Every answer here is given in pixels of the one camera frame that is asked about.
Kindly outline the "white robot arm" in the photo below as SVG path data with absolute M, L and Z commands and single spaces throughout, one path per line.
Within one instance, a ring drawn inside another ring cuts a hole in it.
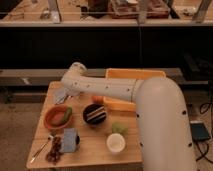
M 143 171 L 197 171 L 183 93 L 168 77 L 94 78 L 73 63 L 61 83 L 69 91 L 108 96 L 136 105 Z

